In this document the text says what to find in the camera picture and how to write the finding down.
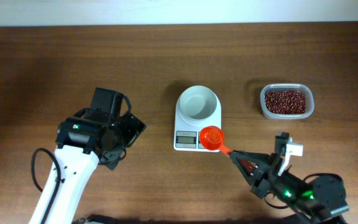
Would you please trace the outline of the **orange measuring scoop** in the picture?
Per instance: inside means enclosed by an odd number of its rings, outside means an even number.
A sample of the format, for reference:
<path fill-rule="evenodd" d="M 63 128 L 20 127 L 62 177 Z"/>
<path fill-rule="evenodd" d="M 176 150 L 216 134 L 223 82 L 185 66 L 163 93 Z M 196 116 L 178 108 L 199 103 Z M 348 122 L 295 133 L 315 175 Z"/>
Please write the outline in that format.
<path fill-rule="evenodd" d="M 233 150 L 224 145 L 224 133 L 217 126 L 207 126 L 200 131 L 200 143 L 210 151 L 219 150 L 229 156 Z"/>

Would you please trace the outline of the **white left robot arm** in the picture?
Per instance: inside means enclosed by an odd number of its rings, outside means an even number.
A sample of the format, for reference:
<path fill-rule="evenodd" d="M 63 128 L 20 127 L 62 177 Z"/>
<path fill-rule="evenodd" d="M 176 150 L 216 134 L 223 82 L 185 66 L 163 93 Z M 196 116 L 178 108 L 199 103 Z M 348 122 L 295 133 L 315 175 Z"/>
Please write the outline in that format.
<path fill-rule="evenodd" d="M 129 98 L 115 90 L 96 88 L 91 105 L 59 124 L 53 152 L 38 148 L 31 158 L 31 176 L 36 181 L 35 160 L 40 152 L 52 167 L 31 223 L 71 223 L 80 198 L 98 166 L 114 170 L 127 155 L 145 123 L 131 112 Z"/>

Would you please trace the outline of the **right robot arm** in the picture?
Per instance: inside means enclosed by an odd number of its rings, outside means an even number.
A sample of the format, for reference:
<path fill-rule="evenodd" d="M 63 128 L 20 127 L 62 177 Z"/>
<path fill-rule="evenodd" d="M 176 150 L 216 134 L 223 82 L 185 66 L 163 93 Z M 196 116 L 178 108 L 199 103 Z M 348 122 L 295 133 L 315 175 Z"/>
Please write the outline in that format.
<path fill-rule="evenodd" d="M 273 195 L 284 206 L 270 204 L 276 209 L 291 209 L 294 214 L 268 223 L 345 223 L 342 214 L 349 211 L 343 179 L 337 174 L 316 173 L 307 182 L 289 170 L 281 175 L 278 170 L 283 163 L 280 154 L 260 154 L 232 151 L 229 158 L 240 170 L 251 192 L 265 200 Z"/>

